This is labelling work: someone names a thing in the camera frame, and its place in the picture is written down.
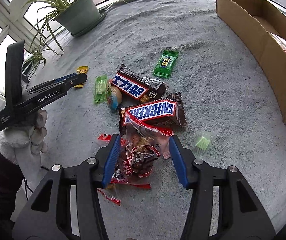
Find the white gloved left hand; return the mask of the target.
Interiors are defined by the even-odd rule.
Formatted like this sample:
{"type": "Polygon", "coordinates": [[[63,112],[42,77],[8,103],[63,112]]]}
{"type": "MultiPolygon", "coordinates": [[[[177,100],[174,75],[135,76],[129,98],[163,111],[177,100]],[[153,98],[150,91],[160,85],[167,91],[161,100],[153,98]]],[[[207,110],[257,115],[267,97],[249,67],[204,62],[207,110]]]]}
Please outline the white gloved left hand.
{"type": "Polygon", "coordinates": [[[45,174],[41,168],[40,154],[48,150],[44,142],[47,118],[47,111],[41,109],[32,118],[32,122],[22,122],[0,132],[1,155],[17,165],[24,178],[33,185],[39,183],[45,174]]]}

